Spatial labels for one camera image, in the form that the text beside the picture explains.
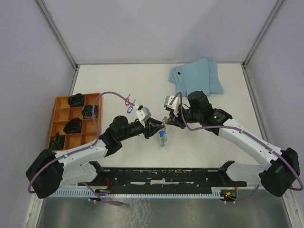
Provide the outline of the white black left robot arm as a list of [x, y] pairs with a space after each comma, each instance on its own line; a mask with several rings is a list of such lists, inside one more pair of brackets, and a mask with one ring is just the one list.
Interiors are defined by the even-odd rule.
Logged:
[[72, 184], [92, 182], [101, 185], [105, 173], [101, 171], [98, 159], [116, 153], [126, 139], [140, 134], [149, 139], [163, 128], [162, 122], [153, 118], [148, 118], [144, 123], [138, 119], [129, 123], [125, 116], [117, 116], [94, 141], [59, 152], [44, 149], [26, 171], [28, 192], [44, 199], [57, 189]]

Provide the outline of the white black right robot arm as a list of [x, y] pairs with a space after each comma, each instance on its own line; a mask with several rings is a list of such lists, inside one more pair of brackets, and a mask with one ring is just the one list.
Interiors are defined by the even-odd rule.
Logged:
[[226, 162], [218, 173], [218, 181], [228, 186], [233, 182], [262, 185], [274, 196], [281, 197], [287, 190], [302, 191], [298, 154], [292, 148], [285, 150], [258, 138], [222, 109], [213, 108], [202, 91], [188, 95], [189, 108], [182, 106], [182, 95], [166, 97], [164, 107], [170, 112], [167, 124], [191, 130], [189, 124], [200, 124], [196, 130], [207, 130], [244, 151], [257, 164]]

